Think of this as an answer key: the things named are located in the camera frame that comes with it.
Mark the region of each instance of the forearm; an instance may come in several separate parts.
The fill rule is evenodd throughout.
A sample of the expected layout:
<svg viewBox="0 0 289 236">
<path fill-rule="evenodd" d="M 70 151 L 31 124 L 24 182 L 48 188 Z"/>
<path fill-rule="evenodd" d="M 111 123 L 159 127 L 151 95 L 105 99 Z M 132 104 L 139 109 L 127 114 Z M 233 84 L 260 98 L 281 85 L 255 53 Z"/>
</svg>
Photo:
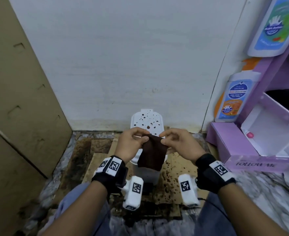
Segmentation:
<svg viewBox="0 0 289 236">
<path fill-rule="evenodd" d="M 106 201 L 107 190 L 93 181 L 79 198 L 45 230 L 43 236 L 87 236 Z"/>
<path fill-rule="evenodd" d="M 218 192 L 218 197 L 238 236 L 289 236 L 236 184 L 223 186 Z"/>
</svg>

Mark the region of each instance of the hand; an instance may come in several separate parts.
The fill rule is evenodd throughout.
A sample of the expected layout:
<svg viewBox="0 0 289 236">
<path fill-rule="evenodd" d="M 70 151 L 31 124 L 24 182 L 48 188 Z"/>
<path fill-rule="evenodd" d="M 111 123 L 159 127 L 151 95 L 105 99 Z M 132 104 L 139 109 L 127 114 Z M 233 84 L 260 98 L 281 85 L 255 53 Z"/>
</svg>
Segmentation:
<svg viewBox="0 0 289 236">
<path fill-rule="evenodd" d="M 161 143 L 175 149 L 183 158 L 190 160 L 193 164 L 205 154 L 205 150 L 194 137 L 185 129 L 171 128 L 163 131 L 160 137 L 166 137 Z"/>
<path fill-rule="evenodd" d="M 118 138 L 114 155 L 121 158 L 125 164 L 129 162 L 135 157 L 137 151 L 142 147 L 142 144 L 149 140 L 148 136 L 141 137 L 142 134 L 150 134 L 150 132 L 140 127 L 133 127 L 129 130 L 123 131 Z"/>
</svg>

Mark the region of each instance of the blue jeans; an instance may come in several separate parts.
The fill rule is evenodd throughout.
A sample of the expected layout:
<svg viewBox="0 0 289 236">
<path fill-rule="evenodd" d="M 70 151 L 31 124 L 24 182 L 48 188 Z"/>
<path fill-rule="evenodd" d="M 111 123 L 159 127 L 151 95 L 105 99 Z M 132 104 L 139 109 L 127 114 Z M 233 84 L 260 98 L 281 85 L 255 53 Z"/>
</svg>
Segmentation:
<svg viewBox="0 0 289 236">
<path fill-rule="evenodd" d="M 49 219 L 48 223 L 45 225 L 43 232 L 52 222 L 57 219 L 78 197 L 82 192 L 88 187 L 89 183 L 84 183 L 76 186 L 72 191 L 70 191 L 60 202 L 55 215 Z M 218 206 L 223 210 L 223 206 L 216 194 L 209 193 L 207 198 L 209 201 Z M 97 222 L 91 232 L 93 235 L 96 229 L 99 227 L 98 232 L 95 236 L 112 236 L 110 230 L 110 214 L 106 213 L 109 211 L 110 207 L 106 202 L 98 216 Z M 194 229 L 195 236 L 236 236 L 236 233 L 231 225 L 231 223 L 219 212 L 214 206 L 205 202 L 202 211 L 197 219 Z"/>
</svg>

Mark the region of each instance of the soap bottle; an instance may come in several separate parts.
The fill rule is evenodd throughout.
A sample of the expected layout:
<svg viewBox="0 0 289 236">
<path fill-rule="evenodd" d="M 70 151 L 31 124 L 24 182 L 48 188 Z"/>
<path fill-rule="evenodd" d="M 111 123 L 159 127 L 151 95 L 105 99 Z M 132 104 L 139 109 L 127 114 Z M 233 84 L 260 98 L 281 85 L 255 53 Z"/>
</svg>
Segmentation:
<svg viewBox="0 0 289 236">
<path fill-rule="evenodd" d="M 269 8 L 259 18 L 245 48 L 249 56 L 280 55 L 289 45 L 289 0 L 266 0 L 265 5 Z"/>
<path fill-rule="evenodd" d="M 214 111 L 215 122 L 234 122 L 237 119 L 260 75 L 259 72 L 244 70 L 230 76 L 217 104 L 219 107 Z"/>
</svg>

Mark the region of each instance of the bottle label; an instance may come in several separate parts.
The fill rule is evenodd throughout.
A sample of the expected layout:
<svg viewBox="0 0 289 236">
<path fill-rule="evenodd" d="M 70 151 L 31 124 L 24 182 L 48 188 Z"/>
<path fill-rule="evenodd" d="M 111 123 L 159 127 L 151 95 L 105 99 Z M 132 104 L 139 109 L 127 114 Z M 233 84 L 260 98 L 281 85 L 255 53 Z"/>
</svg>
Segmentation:
<svg viewBox="0 0 289 236">
<path fill-rule="evenodd" d="M 289 0 L 277 0 L 255 45 L 256 50 L 279 50 L 289 36 Z"/>
<path fill-rule="evenodd" d="M 225 95 L 224 103 L 219 114 L 219 119 L 234 119 L 243 101 L 247 98 L 247 92 L 251 87 L 252 81 L 250 79 L 230 83 L 229 91 Z"/>
</svg>

